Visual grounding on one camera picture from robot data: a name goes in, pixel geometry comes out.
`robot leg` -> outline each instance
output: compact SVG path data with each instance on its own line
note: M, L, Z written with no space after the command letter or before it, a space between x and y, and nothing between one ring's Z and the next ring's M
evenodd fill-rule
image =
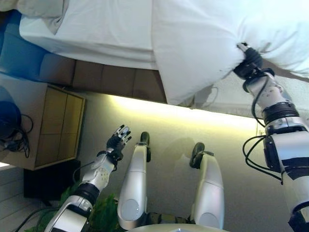
M142 226L146 220L146 162L150 161L149 134L143 132L136 144L122 184L117 208L118 221L125 230Z
M191 210L191 220L198 225L223 228L224 192L219 164L204 144L193 149L190 166L200 169L200 180Z

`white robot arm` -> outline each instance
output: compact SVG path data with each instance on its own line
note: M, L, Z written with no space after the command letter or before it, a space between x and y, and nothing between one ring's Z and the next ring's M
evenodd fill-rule
M282 176L284 195L295 232L309 231L309 129L271 69L261 70L262 58L246 43L238 44L246 59L234 69L245 79L244 90L262 109L266 137L264 152L270 171Z
M69 196L56 215L48 223L45 232L85 232L88 217L101 191L107 186L109 176L122 160L121 150L131 139L129 127L122 125L107 142L107 151L97 154L91 169L84 175L81 184Z

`white pillow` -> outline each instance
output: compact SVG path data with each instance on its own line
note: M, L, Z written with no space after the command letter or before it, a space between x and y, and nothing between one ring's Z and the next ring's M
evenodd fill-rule
M153 1L152 43L169 104L227 76L244 59L239 42L309 77L309 2Z

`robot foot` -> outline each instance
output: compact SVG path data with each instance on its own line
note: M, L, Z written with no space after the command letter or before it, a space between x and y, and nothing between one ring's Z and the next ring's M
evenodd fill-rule
M144 131L140 135L140 141L147 145L147 163L148 163L151 160L151 150L150 150L150 147L149 147L149 143L150 143L150 135L149 135L149 133Z
M147 215L146 225L154 224L187 224L189 221L182 217L176 217L168 214L149 213Z
M190 159L190 167L191 168L200 168L201 161L203 158L203 151L205 149L205 145L201 142L198 142L195 144L193 151L192 151L192 156Z

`potted plant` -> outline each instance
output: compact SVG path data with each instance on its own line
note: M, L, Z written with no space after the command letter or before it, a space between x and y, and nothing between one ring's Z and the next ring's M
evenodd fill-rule
M61 195L59 207L76 190L78 183L67 188ZM25 230L25 232L44 232L48 222L56 214L56 210L46 209L41 213L38 223L35 227ZM89 232L123 232L117 218L117 200L111 194L107 198L98 198L89 217Z

